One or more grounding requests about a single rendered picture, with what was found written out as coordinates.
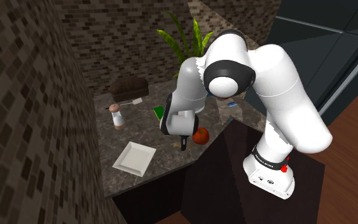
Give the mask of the dark brown bread loaf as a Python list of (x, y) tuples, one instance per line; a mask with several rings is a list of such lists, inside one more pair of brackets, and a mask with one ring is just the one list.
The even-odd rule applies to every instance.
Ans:
[(122, 102), (149, 95), (149, 84), (144, 78), (122, 78), (109, 88), (115, 102)]

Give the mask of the red apple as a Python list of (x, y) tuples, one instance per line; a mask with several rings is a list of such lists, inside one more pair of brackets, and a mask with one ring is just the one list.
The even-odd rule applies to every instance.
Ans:
[(192, 135), (195, 144), (206, 144), (209, 142), (209, 132), (204, 127), (199, 127), (197, 132)]

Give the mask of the green potted plant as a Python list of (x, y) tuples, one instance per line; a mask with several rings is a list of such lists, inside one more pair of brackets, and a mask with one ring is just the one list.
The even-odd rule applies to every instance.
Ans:
[(171, 35), (169, 35), (167, 32), (165, 32), (164, 30), (161, 30), (161, 29), (157, 29), (156, 32), (164, 39), (164, 41), (174, 51), (175, 55), (177, 56), (177, 58), (179, 60), (180, 66), (186, 59), (188, 59), (190, 57), (204, 56), (204, 53), (207, 51), (206, 50), (207, 43), (209, 42), (210, 37), (214, 34), (214, 31), (207, 33), (203, 37), (201, 34), (201, 31), (200, 31), (200, 25), (194, 18), (193, 19), (193, 28), (192, 28), (192, 34), (193, 34), (192, 52), (190, 52), (189, 44), (186, 39), (186, 35), (184, 34), (184, 30), (183, 30), (180, 22), (176, 18), (176, 16), (167, 10), (163, 10), (163, 12), (167, 13), (171, 17), (173, 22), (175, 23), (175, 25), (179, 31), (179, 34), (181, 36), (182, 42), (184, 44), (185, 53), (183, 53), (183, 51), (181, 50), (178, 42)]

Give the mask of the dark robot stand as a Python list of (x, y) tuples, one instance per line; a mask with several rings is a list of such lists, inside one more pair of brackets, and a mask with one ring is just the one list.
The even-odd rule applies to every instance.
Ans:
[(295, 188), (280, 199), (250, 184), (242, 167), (261, 136), (233, 120), (188, 169), (181, 213), (191, 224), (317, 224), (324, 164), (292, 151)]

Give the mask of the white square plate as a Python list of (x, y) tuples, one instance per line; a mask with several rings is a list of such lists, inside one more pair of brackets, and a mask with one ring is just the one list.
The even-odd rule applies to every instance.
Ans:
[(155, 148), (130, 141), (115, 161), (113, 167), (143, 177), (155, 152)]

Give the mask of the green book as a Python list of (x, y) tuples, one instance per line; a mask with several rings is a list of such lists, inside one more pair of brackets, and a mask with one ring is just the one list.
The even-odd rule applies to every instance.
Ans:
[(153, 111), (154, 111), (157, 119), (160, 121), (164, 114), (164, 107), (163, 106), (155, 107), (155, 108), (153, 108)]

